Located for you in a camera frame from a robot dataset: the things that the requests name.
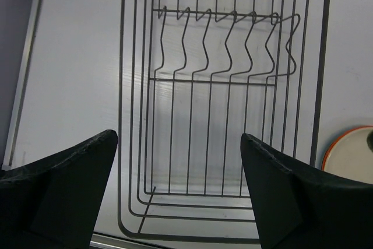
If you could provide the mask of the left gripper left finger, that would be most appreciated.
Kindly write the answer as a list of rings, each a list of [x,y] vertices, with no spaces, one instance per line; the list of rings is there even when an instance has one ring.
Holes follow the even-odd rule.
[[[118,145],[105,130],[1,171],[1,248],[89,248]]]

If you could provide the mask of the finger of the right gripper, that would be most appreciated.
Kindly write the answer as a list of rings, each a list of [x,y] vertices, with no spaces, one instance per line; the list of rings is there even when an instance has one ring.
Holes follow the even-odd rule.
[[[373,131],[371,131],[367,136],[367,145],[370,151],[373,152]]]

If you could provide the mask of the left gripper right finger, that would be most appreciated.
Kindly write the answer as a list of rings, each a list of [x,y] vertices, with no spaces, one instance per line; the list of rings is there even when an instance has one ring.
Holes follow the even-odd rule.
[[[371,248],[372,185],[316,169],[250,134],[242,165],[262,248]]]

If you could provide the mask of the orange plate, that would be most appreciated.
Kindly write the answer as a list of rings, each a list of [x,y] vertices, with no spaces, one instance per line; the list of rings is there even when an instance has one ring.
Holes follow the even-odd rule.
[[[361,130],[361,129],[365,129],[365,128],[372,129],[372,125],[360,125],[360,126],[345,130],[343,133],[338,134],[338,136],[333,139],[333,141],[328,146],[326,152],[323,155],[323,158],[322,158],[322,161],[321,161],[321,170],[325,169],[326,161],[329,157],[330,151],[334,148],[334,146],[338,143],[338,141],[340,141],[346,135],[348,135],[348,134],[350,134],[350,133],[352,133],[356,130]]]

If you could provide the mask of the cream plate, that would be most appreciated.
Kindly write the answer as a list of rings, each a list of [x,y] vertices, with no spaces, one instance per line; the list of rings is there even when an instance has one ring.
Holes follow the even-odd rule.
[[[350,180],[372,184],[372,151],[367,136],[372,129],[356,130],[330,151],[324,171]]]

